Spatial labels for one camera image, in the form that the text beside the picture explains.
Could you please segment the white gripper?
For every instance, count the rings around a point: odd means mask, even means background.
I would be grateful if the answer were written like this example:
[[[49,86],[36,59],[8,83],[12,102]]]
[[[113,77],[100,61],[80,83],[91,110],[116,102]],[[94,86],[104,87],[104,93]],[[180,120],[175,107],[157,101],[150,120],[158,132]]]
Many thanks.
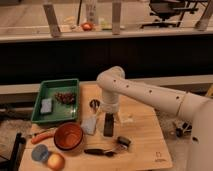
[[[106,113],[103,135],[106,137],[112,137],[114,129],[114,116],[112,114],[115,114],[119,111],[119,103],[118,102],[108,103],[102,101],[100,107],[101,110]]]

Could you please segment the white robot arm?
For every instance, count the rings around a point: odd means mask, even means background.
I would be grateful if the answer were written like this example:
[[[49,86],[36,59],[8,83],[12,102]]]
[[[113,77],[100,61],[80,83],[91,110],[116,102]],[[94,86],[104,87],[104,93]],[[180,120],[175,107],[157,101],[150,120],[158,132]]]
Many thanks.
[[[101,108],[106,113],[119,111],[119,95],[122,94],[190,123],[186,171],[213,171],[213,99],[127,80],[119,66],[100,73],[97,84],[102,89]]]

